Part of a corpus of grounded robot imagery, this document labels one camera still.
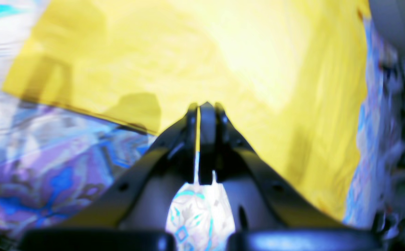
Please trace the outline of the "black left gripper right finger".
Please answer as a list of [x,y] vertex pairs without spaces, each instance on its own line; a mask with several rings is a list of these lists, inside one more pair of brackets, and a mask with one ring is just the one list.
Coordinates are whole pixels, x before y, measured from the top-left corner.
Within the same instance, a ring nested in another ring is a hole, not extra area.
[[236,229],[341,228],[304,199],[249,145],[220,103],[199,107],[199,184],[223,184]]

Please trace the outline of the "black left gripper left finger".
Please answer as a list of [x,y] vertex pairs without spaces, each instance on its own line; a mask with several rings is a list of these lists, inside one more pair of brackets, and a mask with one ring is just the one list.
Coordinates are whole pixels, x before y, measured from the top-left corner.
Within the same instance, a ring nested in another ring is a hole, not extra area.
[[167,128],[149,150],[64,228],[163,228],[170,203],[193,181],[197,104]]

